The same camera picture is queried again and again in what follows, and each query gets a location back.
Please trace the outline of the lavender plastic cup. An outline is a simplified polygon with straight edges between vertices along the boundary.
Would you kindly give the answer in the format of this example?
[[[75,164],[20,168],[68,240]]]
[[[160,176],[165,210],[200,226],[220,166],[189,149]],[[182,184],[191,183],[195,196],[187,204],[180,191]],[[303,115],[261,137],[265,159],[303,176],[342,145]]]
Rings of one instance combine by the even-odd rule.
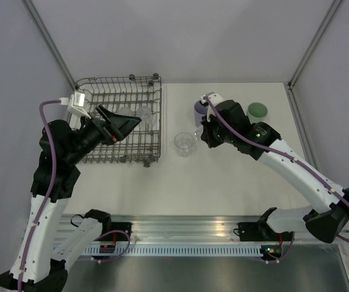
[[[197,101],[193,107],[195,126],[201,126],[202,117],[207,114],[207,107],[203,106],[200,101]]]

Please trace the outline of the green plastic cup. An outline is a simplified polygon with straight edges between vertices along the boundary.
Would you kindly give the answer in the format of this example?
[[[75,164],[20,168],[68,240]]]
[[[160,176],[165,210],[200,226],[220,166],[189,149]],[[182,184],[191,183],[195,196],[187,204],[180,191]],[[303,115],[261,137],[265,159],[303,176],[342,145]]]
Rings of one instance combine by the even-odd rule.
[[[268,108],[263,103],[254,102],[247,107],[247,116],[251,123],[262,122],[267,115]]]

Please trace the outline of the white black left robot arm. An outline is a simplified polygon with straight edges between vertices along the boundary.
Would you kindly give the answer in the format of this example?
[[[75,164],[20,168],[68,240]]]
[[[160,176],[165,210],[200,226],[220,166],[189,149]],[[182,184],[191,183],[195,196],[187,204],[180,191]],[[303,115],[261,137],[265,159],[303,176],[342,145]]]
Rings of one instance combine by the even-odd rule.
[[[0,274],[0,287],[10,291],[62,291],[72,265],[94,241],[115,239],[127,231],[112,226],[111,215],[91,209],[58,248],[58,225],[80,176],[77,164],[99,144],[126,138],[141,119],[96,108],[100,117],[81,118],[74,130],[63,119],[44,122],[38,168],[33,175],[29,221],[14,265]]]

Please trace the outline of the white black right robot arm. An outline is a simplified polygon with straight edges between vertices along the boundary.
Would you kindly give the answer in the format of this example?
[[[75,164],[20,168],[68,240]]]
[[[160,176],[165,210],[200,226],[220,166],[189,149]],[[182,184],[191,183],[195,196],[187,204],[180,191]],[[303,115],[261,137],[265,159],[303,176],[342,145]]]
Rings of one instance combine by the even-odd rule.
[[[233,145],[279,174],[309,204],[296,209],[269,208],[257,221],[262,239],[272,240],[285,232],[309,232],[324,243],[340,237],[349,221],[349,187],[322,175],[267,123],[252,123],[239,103],[224,100],[215,92],[202,96],[199,102],[207,109],[201,120],[201,139],[209,148]]]

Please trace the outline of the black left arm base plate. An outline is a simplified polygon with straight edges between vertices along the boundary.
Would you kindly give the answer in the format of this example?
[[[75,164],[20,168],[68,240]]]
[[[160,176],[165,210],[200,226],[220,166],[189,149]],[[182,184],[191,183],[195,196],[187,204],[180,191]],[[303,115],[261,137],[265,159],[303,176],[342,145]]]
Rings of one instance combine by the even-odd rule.
[[[115,231],[123,231],[123,233],[115,232],[110,235],[111,238],[115,239],[116,241],[120,242],[126,242],[128,239],[126,237],[126,234],[131,235],[132,234],[132,226],[133,224],[131,222],[125,222],[125,221],[116,221],[112,222],[111,230]]]

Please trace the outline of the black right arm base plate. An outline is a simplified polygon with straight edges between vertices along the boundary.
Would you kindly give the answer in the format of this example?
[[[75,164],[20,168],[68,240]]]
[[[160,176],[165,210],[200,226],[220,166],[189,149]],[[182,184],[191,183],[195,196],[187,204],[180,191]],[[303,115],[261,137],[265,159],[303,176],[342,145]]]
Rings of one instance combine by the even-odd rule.
[[[274,232],[269,226],[257,222],[239,222],[237,229],[242,242],[290,242],[293,232]]]

